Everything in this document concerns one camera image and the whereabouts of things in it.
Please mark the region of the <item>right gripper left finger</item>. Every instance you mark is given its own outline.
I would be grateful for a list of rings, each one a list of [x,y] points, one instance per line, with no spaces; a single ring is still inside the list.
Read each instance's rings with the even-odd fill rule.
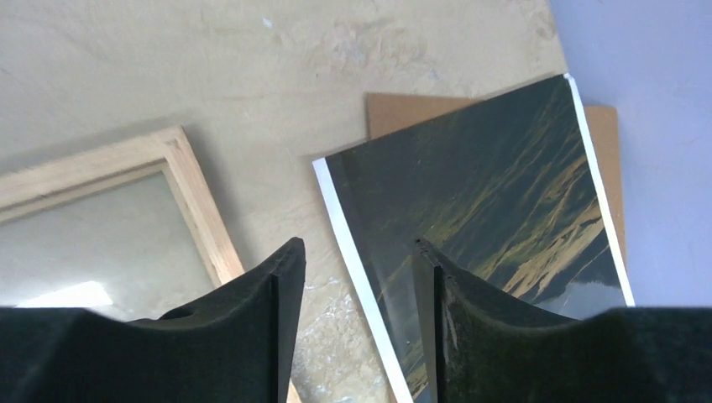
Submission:
[[[1,310],[4,402],[284,402],[305,284],[291,238],[158,319],[85,308]]]

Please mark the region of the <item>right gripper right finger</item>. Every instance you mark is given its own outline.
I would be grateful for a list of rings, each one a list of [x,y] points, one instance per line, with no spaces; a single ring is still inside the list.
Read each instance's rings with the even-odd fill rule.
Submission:
[[[614,308],[575,320],[505,293],[423,238],[414,287],[436,402],[711,399],[708,308]]]

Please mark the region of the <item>clear acrylic sheet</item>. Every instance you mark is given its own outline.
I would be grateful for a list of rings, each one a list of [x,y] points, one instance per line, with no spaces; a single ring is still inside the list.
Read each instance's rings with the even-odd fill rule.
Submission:
[[[1,226],[1,302],[157,318],[213,289],[161,174]]]

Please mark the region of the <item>landscape photo print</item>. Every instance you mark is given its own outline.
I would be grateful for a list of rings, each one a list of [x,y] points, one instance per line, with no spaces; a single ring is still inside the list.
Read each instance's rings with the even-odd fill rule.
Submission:
[[[568,73],[313,161],[394,402],[430,402],[412,279],[423,238],[505,293],[577,319],[635,299]]]

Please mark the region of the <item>wooden picture frame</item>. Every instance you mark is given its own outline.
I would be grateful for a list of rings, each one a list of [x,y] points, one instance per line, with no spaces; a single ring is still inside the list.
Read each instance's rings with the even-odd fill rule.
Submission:
[[[179,127],[3,175],[1,219],[6,222],[158,172],[169,182],[216,289],[248,272],[228,236],[186,134]],[[290,377],[284,402],[296,401],[298,395]]]

